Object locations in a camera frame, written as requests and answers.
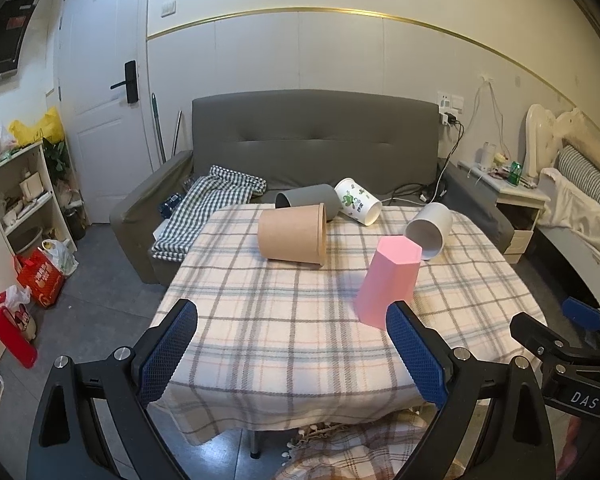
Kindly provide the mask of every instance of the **door handle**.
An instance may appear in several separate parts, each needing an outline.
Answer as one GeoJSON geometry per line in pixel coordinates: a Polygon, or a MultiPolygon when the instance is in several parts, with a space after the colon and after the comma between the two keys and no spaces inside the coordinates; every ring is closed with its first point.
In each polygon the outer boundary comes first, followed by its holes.
{"type": "Polygon", "coordinates": [[[136,73],[136,60],[125,63],[125,80],[110,87],[111,90],[119,86],[126,86],[126,102],[132,105],[138,102],[138,75],[136,73]]]}

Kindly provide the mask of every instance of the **shelf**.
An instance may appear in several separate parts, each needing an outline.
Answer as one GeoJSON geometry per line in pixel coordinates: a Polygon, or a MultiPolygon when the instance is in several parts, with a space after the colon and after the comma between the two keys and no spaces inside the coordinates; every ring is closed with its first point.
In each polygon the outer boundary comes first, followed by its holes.
{"type": "Polygon", "coordinates": [[[6,160],[3,160],[2,162],[0,162],[0,168],[9,164],[14,158],[18,158],[20,155],[23,155],[24,153],[29,153],[34,148],[37,148],[40,144],[42,144],[42,142],[39,140],[38,142],[34,142],[33,144],[30,144],[26,148],[22,148],[19,152],[14,153],[6,160]]]}
{"type": "Polygon", "coordinates": [[[18,218],[16,220],[15,224],[10,225],[9,227],[7,227],[4,230],[4,234],[7,235],[7,236],[9,236],[11,233],[13,233],[27,219],[29,219],[33,215],[33,213],[35,213],[36,211],[38,211],[43,205],[45,205],[47,202],[49,202],[49,200],[51,200],[51,197],[53,195],[54,195],[53,193],[46,191],[45,194],[41,195],[40,198],[37,200],[35,206],[33,206],[29,211],[27,211],[26,213],[24,213],[23,216],[21,216],[20,218],[18,218]]]}

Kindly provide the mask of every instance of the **table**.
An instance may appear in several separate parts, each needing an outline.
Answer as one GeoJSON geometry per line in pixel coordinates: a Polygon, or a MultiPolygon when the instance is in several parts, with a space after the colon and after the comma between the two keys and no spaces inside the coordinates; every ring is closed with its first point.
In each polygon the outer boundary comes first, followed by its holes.
{"type": "Polygon", "coordinates": [[[514,186],[506,180],[492,177],[483,172],[478,164],[460,161],[458,167],[467,171],[467,177],[513,225],[515,231],[504,257],[510,264],[516,264],[529,245],[544,205],[551,199],[538,188],[529,189],[522,184],[514,186]]]}
{"type": "MultiPolygon", "coordinates": [[[[287,430],[357,423],[422,403],[386,332],[352,308],[380,237],[401,234],[418,208],[391,206],[364,227],[327,225],[327,263],[265,260],[258,218],[272,205],[214,213],[168,288],[152,325],[179,298],[198,307],[198,330],[158,406],[192,444],[224,430],[287,430]]],[[[509,335],[519,312],[544,317],[511,266],[467,217],[453,213],[445,249],[423,262],[412,309],[449,346],[509,362],[532,356],[509,335]]]]}

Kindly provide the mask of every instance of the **blue object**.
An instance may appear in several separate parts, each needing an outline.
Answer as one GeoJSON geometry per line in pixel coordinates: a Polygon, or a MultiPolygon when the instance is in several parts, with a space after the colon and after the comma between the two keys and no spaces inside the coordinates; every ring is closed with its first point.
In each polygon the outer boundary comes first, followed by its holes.
{"type": "Polygon", "coordinates": [[[440,410],[448,396],[444,370],[395,303],[387,310],[386,330],[422,398],[440,410]]]}
{"type": "Polygon", "coordinates": [[[164,218],[165,220],[167,218],[171,218],[171,215],[173,214],[174,211],[176,211],[178,204],[180,204],[180,202],[182,202],[183,198],[184,197],[180,193],[172,194],[167,200],[165,200],[158,206],[158,211],[160,212],[160,216],[162,218],[164,218]]]}
{"type": "Polygon", "coordinates": [[[562,313],[586,330],[600,331],[600,310],[597,308],[575,298],[567,298],[562,302],[562,313]]]}
{"type": "Polygon", "coordinates": [[[191,327],[198,323],[196,306],[187,301],[155,346],[139,373],[138,401],[143,408],[160,399],[191,342],[191,327]]]}

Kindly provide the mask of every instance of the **cup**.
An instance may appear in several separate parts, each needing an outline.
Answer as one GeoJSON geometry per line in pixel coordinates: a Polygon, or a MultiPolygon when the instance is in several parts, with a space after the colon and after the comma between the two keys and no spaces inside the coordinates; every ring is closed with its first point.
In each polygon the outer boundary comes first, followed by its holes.
{"type": "Polygon", "coordinates": [[[380,216],[382,203],[352,178],[343,178],[335,187],[340,211],[369,226],[380,216]]]}
{"type": "Polygon", "coordinates": [[[493,159],[496,156],[496,145],[485,142],[482,146],[482,156],[480,157],[480,168],[483,171],[489,171],[493,168],[493,159]]]}
{"type": "Polygon", "coordinates": [[[260,254],[270,260],[324,265],[326,260],[324,204],[265,209],[258,220],[260,254]]]}
{"type": "Polygon", "coordinates": [[[329,184],[317,186],[298,187],[280,191],[276,195],[276,209],[283,207],[296,207],[301,205],[315,205],[323,203],[327,215],[327,222],[336,218],[340,212],[340,199],[333,187],[329,184]]]}
{"type": "Polygon", "coordinates": [[[451,231],[453,218],[445,205],[432,202],[424,206],[404,229],[404,235],[422,247],[422,259],[440,254],[451,231]]]}
{"type": "Polygon", "coordinates": [[[353,302],[358,319],[386,330],[386,310],[394,301],[413,301],[422,250],[404,236],[383,236],[353,302]]]}

